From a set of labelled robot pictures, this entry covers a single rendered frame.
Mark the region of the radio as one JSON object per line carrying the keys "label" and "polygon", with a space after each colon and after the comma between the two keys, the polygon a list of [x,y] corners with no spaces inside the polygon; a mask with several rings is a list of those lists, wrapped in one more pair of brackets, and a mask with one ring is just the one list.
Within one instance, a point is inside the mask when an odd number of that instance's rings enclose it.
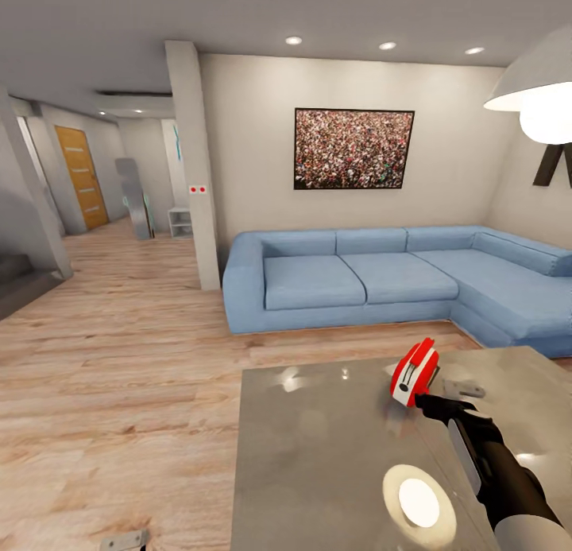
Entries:
{"label": "radio", "polygon": [[435,340],[426,338],[415,344],[404,356],[392,376],[390,393],[401,404],[415,405],[415,394],[428,394],[430,382],[439,372],[438,352],[432,348]]}

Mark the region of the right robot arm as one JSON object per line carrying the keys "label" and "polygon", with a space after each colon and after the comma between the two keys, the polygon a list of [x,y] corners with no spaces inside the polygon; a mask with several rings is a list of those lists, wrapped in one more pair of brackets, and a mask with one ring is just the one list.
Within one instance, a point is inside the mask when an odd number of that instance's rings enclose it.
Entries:
{"label": "right robot arm", "polygon": [[442,397],[415,394],[423,415],[447,426],[449,438],[500,551],[572,551],[572,539],[546,504],[538,478],[519,465],[493,419],[460,396],[484,398],[473,383],[446,379]]}

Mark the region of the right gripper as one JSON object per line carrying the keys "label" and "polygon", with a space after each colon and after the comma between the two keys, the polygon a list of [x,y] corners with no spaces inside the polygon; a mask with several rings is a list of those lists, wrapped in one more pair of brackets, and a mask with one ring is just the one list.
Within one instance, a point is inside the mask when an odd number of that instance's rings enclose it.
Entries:
{"label": "right gripper", "polygon": [[454,401],[453,399],[447,399],[439,396],[432,396],[430,394],[415,394],[415,406],[422,409],[423,415],[428,418],[434,418],[441,421],[444,425],[445,422],[445,412],[451,406],[462,406],[470,409],[476,409],[470,402]]}

